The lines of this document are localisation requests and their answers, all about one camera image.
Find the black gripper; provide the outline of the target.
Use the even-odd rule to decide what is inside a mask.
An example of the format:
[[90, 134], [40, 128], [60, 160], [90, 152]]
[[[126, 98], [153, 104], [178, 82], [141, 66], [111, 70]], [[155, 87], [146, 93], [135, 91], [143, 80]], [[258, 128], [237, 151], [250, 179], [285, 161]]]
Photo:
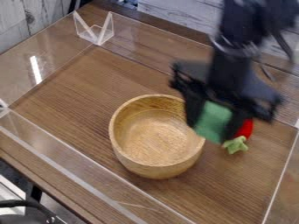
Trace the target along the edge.
[[170, 86], [182, 93], [189, 126], [195, 126], [207, 100], [229, 108], [225, 141], [234, 138], [249, 116], [271, 123], [283, 103], [283, 96], [255, 74], [258, 56], [255, 46], [215, 44], [210, 63], [178, 59], [171, 64]]

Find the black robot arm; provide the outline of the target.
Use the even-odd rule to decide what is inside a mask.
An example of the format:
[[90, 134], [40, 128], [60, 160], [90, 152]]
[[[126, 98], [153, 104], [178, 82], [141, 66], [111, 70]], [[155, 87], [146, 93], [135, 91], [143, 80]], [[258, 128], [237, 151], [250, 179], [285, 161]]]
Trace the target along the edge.
[[285, 98], [258, 77], [254, 64], [269, 37], [295, 56], [282, 31], [298, 17], [299, 0], [225, 0], [210, 63], [173, 63], [170, 86], [185, 99], [187, 125], [209, 141], [235, 138], [247, 120], [274, 121]]

